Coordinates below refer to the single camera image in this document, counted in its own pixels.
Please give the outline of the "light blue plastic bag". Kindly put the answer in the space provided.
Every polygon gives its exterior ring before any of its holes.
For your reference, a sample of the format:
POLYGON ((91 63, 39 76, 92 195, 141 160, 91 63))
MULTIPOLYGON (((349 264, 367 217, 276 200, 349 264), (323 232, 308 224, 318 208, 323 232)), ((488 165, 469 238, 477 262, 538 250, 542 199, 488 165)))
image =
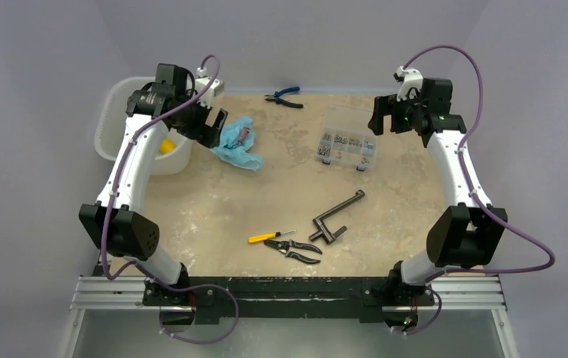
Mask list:
POLYGON ((220 134, 219 145, 210 151, 225 163, 241 169, 258 171, 263 166, 262 157, 251 153, 256 139, 253 120, 242 116, 225 125, 220 134))

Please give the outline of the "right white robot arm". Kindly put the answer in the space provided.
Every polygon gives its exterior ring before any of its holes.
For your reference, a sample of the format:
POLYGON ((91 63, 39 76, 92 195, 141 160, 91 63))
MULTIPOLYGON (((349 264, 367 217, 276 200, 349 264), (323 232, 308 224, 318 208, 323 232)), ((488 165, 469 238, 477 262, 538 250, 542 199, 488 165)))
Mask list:
POLYGON ((474 168, 462 142, 467 129, 462 117, 450 112, 452 82, 424 78, 414 70, 395 78, 398 92, 375 99, 368 127, 381 135, 384 118, 390 116, 392 133, 415 131, 436 163, 446 200, 445 211, 429 229, 425 249, 398 262, 386 284, 388 297, 403 304, 434 274, 488 264, 508 217, 504 209, 492 206, 479 181, 470 179, 474 168))

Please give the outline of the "yellow fake fruit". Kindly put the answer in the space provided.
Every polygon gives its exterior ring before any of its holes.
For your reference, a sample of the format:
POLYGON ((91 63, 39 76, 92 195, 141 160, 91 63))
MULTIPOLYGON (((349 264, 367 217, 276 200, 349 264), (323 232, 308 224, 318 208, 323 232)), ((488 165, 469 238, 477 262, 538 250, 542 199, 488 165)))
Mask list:
POLYGON ((175 148, 175 143, 169 138, 166 138, 162 141, 159 151, 161 155, 167 155, 170 154, 175 148))

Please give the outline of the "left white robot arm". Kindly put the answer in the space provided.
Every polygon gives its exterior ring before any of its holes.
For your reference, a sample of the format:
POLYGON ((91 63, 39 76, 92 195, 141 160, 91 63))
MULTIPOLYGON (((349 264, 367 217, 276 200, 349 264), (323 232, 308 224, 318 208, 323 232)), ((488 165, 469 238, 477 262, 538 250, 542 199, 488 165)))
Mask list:
POLYGON ((108 256, 127 259, 152 283, 170 304, 180 305, 194 286, 187 268, 172 258, 160 244, 159 226, 142 213, 145 189, 162 142, 170 131, 206 148, 219 144, 227 111, 219 110, 212 125, 206 122, 214 97, 224 84, 218 73, 201 65, 195 73, 161 63, 155 77, 127 98, 125 129, 114 166, 95 202, 82 204, 78 218, 100 251, 104 276, 116 279, 122 272, 110 271, 108 256))

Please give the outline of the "white plastic basin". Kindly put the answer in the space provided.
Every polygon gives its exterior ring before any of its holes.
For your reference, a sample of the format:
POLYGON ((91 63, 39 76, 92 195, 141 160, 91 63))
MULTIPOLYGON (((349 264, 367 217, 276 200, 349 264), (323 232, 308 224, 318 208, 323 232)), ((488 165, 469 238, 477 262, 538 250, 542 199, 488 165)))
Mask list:
MULTIPOLYGON (((154 80, 153 77, 135 76, 114 84, 105 99, 94 136, 95 151, 104 159, 115 161, 125 133, 127 100, 130 95, 154 80)), ((159 152, 152 165, 152 175, 175 175, 189 164, 193 141, 171 131, 166 137, 174 149, 166 154, 159 152)))

